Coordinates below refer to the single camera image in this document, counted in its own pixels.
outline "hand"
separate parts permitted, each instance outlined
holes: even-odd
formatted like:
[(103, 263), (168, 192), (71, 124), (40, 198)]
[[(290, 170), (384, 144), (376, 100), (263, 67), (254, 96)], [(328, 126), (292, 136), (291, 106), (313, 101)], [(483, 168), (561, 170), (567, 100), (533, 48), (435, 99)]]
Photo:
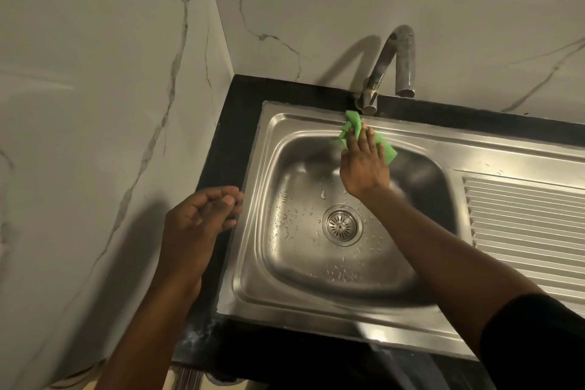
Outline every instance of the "hand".
[(363, 124), (356, 142), (353, 128), (346, 134), (347, 150), (341, 154), (339, 174), (349, 194), (362, 200), (367, 191), (390, 184), (390, 171), (384, 158), (384, 146), (376, 145), (374, 130)]
[(198, 191), (170, 210), (165, 218), (160, 258), (152, 287), (175, 281), (195, 300), (201, 275), (214, 250), (215, 238), (236, 225), (244, 198), (237, 187)]

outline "green sponge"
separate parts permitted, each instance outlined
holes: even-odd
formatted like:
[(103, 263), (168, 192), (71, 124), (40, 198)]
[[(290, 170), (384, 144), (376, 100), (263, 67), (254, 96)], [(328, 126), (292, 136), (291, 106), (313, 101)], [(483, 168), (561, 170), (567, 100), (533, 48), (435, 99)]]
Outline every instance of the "green sponge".
[[(345, 115), (347, 116), (347, 122), (342, 127), (341, 134), (339, 135), (339, 140), (341, 142), (343, 142), (343, 146), (345, 148), (347, 148), (347, 140), (345, 138), (345, 135), (347, 134), (349, 129), (353, 127), (353, 129), (356, 132), (356, 140), (357, 140), (357, 138), (360, 135), (360, 132), (362, 131), (362, 119), (360, 118), (360, 114), (358, 112), (352, 112), (350, 110), (347, 110), (345, 112)], [(396, 157), (396, 154), (397, 154), (396, 150), (393, 149), (392, 145), (390, 145), (388, 142), (386, 142), (384, 140), (384, 138), (376, 132), (374, 132), (374, 139), (376, 140), (377, 144), (379, 144), (381, 142), (382, 145), (384, 145), (384, 155), (386, 157), (386, 165), (388, 165)]]

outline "fingernail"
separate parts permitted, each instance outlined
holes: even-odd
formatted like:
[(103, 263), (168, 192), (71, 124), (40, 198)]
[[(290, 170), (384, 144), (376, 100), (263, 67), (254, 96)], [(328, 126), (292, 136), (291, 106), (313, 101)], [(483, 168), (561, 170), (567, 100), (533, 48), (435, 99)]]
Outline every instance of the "fingernail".
[(236, 201), (233, 196), (230, 196), (229, 194), (223, 196), (222, 200), (228, 205), (233, 205), (233, 203)]

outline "faucet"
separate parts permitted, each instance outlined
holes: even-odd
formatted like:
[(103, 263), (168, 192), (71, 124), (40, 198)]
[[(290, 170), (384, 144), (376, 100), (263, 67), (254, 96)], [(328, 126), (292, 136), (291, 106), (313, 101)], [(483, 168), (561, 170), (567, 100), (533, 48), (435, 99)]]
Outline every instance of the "faucet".
[(356, 98), (356, 107), (366, 115), (375, 114), (378, 109), (378, 88), (382, 77), (396, 55), (395, 93), (401, 98), (414, 97), (415, 49), (414, 30), (409, 25), (396, 27), (382, 47), (370, 77), (364, 80), (362, 94)]

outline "white marble tile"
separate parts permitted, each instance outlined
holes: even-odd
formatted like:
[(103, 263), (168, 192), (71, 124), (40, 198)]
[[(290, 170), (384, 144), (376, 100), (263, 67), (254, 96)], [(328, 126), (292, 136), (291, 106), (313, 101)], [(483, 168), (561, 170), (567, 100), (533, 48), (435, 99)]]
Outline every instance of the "white marble tile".
[(233, 70), (215, 0), (0, 0), (0, 386), (109, 354)]
[[(358, 90), (389, 33), (407, 23), (416, 34), (417, 98), (499, 111), (558, 65), (513, 112), (585, 121), (582, 0), (217, 3), (236, 73)], [(393, 94), (393, 69), (381, 90)]]

